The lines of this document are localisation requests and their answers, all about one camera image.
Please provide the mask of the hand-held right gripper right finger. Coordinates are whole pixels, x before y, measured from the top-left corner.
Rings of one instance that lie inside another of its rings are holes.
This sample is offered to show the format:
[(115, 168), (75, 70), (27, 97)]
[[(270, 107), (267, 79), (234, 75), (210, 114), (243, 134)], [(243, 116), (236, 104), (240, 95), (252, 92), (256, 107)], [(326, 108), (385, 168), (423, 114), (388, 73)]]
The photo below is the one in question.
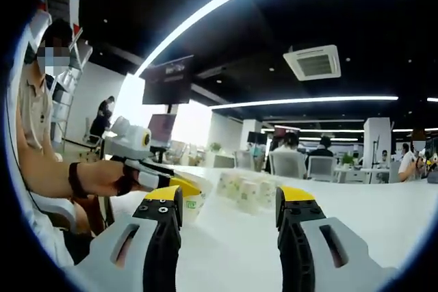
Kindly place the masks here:
[(396, 275), (370, 257), (347, 225), (325, 216), (307, 191), (277, 187), (276, 227), (283, 291), (378, 291)]

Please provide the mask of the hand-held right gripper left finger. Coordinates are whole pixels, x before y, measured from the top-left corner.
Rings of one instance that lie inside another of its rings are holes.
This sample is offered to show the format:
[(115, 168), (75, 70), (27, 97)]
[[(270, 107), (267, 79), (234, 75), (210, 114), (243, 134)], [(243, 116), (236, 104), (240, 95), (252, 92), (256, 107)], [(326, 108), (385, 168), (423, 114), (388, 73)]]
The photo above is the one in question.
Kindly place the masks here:
[(121, 215), (74, 266), (84, 291), (175, 291), (181, 247), (182, 188), (147, 194), (133, 215)]

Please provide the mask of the person's left hand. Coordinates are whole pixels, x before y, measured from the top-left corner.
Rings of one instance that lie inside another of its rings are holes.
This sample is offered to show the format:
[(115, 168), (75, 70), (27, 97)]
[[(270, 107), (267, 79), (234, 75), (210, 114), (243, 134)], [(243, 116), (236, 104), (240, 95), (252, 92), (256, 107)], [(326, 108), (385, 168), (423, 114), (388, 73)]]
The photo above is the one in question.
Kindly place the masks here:
[(131, 191), (150, 191), (150, 188), (141, 186), (138, 177), (136, 169), (122, 162), (97, 161), (87, 166), (81, 183), (89, 194), (98, 196), (124, 196)]

